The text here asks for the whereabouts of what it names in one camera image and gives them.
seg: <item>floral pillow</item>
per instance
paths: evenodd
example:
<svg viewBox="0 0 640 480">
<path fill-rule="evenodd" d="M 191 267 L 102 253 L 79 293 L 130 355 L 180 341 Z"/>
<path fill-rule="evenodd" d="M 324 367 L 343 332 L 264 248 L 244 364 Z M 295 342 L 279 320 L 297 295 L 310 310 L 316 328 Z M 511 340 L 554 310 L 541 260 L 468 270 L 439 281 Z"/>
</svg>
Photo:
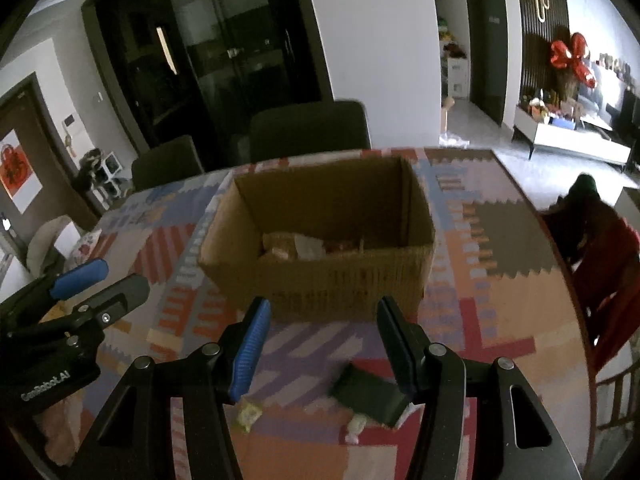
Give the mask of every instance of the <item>floral pillow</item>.
<svg viewBox="0 0 640 480">
<path fill-rule="evenodd" d="M 63 269 L 64 272 L 69 272 L 70 270 L 81 266 L 89 259 L 89 256 L 91 256 L 91 253 L 94 252 L 94 249 L 98 244 L 101 233 L 102 229 L 96 229 L 95 231 L 91 231 L 90 233 L 83 235 L 82 238 L 78 240 L 78 243 L 74 246 L 71 254 L 66 259 L 65 267 Z"/>
</svg>

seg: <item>black door frame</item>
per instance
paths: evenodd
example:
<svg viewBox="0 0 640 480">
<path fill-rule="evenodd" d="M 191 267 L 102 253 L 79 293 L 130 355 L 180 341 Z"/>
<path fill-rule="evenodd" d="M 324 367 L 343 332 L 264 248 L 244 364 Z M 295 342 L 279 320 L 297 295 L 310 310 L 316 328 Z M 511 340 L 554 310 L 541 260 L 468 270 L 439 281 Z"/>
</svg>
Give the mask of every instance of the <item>black door frame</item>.
<svg viewBox="0 0 640 480">
<path fill-rule="evenodd" d="M 47 104 L 44 101 L 44 97 L 42 96 L 42 91 L 40 90 L 40 85 L 38 83 L 38 77 L 35 72 L 30 73 L 27 77 L 22 79 L 19 83 L 15 84 L 11 87 L 7 92 L 5 92 L 2 96 L 0 96 L 0 107 L 4 106 L 8 101 L 21 94 L 22 92 L 29 93 L 33 98 L 35 103 L 35 109 L 37 114 L 37 119 L 42 124 L 42 129 L 44 130 L 45 137 L 47 138 L 47 142 L 51 151 L 53 152 L 54 158 L 56 162 L 62 168 L 63 174 L 66 176 L 66 181 L 70 187 L 72 187 L 72 181 L 78 175 L 79 170 L 76 167 L 76 164 L 71 159 L 71 156 L 68 154 L 62 139 L 60 139 L 60 135 L 58 134 L 58 130 L 55 127 L 53 119 L 49 114 L 49 109 L 47 108 Z M 78 193 L 82 200 L 89 206 L 89 209 L 92 213 L 96 215 L 98 219 L 102 215 L 106 213 L 106 209 L 102 207 L 100 201 L 89 193 Z"/>
</svg>

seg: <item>patterned tablecloth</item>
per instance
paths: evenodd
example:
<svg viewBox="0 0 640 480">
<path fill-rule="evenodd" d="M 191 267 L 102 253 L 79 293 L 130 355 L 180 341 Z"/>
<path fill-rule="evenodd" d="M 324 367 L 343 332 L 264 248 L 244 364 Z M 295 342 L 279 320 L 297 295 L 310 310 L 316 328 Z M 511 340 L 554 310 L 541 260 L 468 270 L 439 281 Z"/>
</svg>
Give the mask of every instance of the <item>patterned tablecloth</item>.
<svg viewBox="0 0 640 480">
<path fill-rule="evenodd" d="M 232 172 L 391 154 L 412 161 L 436 225 L 437 249 L 418 321 L 432 341 L 465 358 L 515 359 L 576 463 L 584 463 L 591 389 L 574 300 L 537 215 L 492 152 L 358 151 Z M 106 330 L 98 351 L 100 378 L 69 403 L 68 420 L 79 441 L 133 359 L 184 357 L 236 321 L 238 313 L 196 263 L 231 176 L 218 171 L 137 193 L 100 220 L 102 235 L 93 256 L 104 258 L 110 272 L 106 283 L 83 297 L 131 272 L 148 278 L 151 294 Z M 366 428 L 359 445 L 345 444 L 352 414 L 326 393 L 348 361 L 392 377 L 372 322 L 272 323 L 247 395 L 264 414 L 249 434 L 231 430 L 245 479 L 404 479 L 421 412 L 397 431 Z M 235 410 L 227 410 L 229 420 Z M 475 413 L 474 400 L 468 400 L 460 479 L 470 478 Z M 172 404 L 172 435 L 177 477 L 189 479 L 178 400 Z"/>
</svg>

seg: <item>white box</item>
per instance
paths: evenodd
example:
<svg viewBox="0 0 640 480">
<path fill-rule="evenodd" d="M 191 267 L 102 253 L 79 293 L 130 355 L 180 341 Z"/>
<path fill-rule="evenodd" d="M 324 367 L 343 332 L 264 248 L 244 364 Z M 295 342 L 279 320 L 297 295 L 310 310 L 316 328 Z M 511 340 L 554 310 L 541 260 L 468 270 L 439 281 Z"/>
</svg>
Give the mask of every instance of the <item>white box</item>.
<svg viewBox="0 0 640 480">
<path fill-rule="evenodd" d="M 447 91 L 450 97 L 469 97 L 469 63 L 466 59 L 447 58 Z"/>
</svg>

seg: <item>cabinet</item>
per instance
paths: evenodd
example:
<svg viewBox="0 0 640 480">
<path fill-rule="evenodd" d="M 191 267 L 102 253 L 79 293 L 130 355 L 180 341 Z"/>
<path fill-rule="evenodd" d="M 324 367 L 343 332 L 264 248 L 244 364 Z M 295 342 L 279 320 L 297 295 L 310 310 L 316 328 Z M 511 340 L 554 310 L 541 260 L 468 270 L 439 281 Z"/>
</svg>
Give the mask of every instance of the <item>cabinet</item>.
<svg viewBox="0 0 640 480">
<path fill-rule="evenodd" d="M 443 90 L 446 90 L 447 96 L 467 99 L 469 97 L 468 60 L 452 57 L 442 59 L 442 71 Z"/>
</svg>

